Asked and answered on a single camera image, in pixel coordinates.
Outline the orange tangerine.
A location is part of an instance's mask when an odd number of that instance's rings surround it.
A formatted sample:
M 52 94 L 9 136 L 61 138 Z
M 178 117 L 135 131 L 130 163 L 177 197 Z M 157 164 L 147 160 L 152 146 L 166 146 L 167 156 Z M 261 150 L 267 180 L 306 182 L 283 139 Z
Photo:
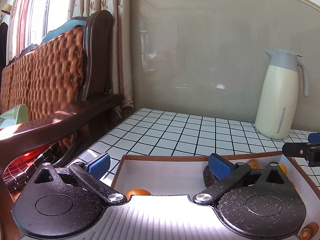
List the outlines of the orange tangerine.
M 152 193 L 145 189 L 131 189 L 127 192 L 126 198 L 130 200 L 132 196 L 151 196 Z

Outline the red cloth on sofa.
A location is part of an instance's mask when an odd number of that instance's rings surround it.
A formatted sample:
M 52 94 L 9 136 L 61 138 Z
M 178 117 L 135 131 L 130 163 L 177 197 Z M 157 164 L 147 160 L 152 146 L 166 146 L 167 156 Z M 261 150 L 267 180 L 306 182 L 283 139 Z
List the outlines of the red cloth on sofa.
M 29 163 L 30 161 L 34 161 L 34 159 L 36 159 L 41 153 L 43 153 L 48 148 L 49 148 L 49 145 L 45 145 L 35 150 L 32 150 L 30 152 L 27 152 L 22 156 L 17 157 L 14 161 L 10 163 L 10 165 L 17 167 L 17 166 Z

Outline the brown cylinder fruit small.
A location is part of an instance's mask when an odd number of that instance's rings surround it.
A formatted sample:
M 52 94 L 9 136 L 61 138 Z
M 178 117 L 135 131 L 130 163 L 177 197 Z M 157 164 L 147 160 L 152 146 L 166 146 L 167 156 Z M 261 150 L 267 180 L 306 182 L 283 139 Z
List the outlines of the brown cylinder fruit small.
M 299 237 L 302 240 L 311 240 L 317 235 L 319 231 L 319 225 L 316 222 L 310 222 L 302 228 Z

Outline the orange carrot chunk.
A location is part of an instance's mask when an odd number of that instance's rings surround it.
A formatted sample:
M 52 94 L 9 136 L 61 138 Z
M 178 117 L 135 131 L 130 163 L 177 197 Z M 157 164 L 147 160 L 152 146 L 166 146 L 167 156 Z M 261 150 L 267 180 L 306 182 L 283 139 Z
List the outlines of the orange carrot chunk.
M 252 168 L 252 169 L 260 169 L 259 164 L 255 159 L 251 159 L 247 162 L 247 164 Z

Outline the wooden sofa with orange cushion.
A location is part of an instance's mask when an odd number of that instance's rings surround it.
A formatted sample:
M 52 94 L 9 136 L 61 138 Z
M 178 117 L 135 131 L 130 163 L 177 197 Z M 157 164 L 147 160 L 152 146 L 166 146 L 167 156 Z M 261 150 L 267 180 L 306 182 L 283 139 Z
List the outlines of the wooden sofa with orange cushion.
M 112 89 L 112 32 L 107 10 L 75 17 L 2 70 L 1 111 L 25 104 L 29 121 L 1 129 L 1 170 L 18 157 L 55 145 L 69 164 L 97 132 L 92 120 L 121 104 Z

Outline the brown shallow cardboard box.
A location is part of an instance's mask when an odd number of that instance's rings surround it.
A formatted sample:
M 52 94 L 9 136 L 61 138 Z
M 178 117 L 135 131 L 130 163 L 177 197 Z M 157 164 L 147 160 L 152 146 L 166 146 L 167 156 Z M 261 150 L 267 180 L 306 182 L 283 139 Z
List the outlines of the brown shallow cardboard box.
M 255 159 L 260 168 L 265 168 L 270 162 L 285 165 L 287 177 L 306 206 L 306 219 L 302 228 L 310 222 L 319 225 L 319 187 L 293 158 L 287 158 L 281 152 L 267 152 L 227 155 L 225 159 L 233 163 L 246 163 Z M 111 186 L 123 194 L 127 194 L 131 189 L 145 189 L 153 195 L 192 196 L 205 188 L 203 171 L 207 164 L 207 156 L 124 155 L 117 166 Z

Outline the straw hat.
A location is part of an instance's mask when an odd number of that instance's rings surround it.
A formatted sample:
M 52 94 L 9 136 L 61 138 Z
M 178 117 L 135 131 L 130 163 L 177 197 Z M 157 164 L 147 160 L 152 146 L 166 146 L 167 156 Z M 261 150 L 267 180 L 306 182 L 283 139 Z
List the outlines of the straw hat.
M 12 5 L 5 4 L 4 7 L 2 8 L 1 12 L 6 14 L 6 15 L 10 15 L 11 14 L 11 9 L 12 9 Z

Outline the checkered tablecloth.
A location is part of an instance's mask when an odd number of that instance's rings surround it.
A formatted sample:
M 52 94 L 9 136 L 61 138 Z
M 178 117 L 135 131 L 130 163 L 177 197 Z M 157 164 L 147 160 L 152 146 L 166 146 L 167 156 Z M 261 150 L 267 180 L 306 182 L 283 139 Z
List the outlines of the checkered tablecloth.
M 75 161 L 87 163 L 103 153 L 111 157 L 101 180 L 110 185 L 122 156 L 207 156 L 276 152 L 286 142 L 307 142 L 309 131 L 291 129 L 285 139 L 262 135 L 255 124 L 141 108 L 102 136 Z

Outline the dark mangosteen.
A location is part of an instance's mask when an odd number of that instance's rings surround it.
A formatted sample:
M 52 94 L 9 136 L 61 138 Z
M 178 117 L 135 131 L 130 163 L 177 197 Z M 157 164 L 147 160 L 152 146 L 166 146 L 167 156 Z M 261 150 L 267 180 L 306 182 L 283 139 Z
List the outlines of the dark mangosteen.
M 219 181 L 219 179 L 210 171 L 209 166 L 206 166 L 204 168 L 203 180 L 206 188 L 214 185 Z

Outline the small orange kumquat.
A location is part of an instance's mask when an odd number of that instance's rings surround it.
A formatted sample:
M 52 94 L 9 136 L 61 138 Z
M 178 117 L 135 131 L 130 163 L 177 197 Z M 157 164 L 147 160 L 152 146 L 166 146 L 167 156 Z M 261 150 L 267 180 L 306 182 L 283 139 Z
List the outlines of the small orange kumquat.
M 282 170 L 285 174 L 287 174 L 287 168 L 286 168 L 285 165 L 283 165 L 283 164 L 278 164 L 278 166 L 281 168 L 281 170 Z

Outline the cream thermos jug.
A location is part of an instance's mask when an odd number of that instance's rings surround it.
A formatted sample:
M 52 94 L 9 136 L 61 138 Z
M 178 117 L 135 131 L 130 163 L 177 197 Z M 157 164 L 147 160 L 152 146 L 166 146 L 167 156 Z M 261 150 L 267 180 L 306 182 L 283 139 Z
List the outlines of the cream thermos jug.
M 302 71 L 303 95 L 309 96 L 309 72 L 299 59 L 301 55 L 285 50 L 267 50 L 270 62 L 265 75 L 255 119 L 255 127 L 262 135 L 285 139 L 290 132 L 295 116 L 299 74 Z

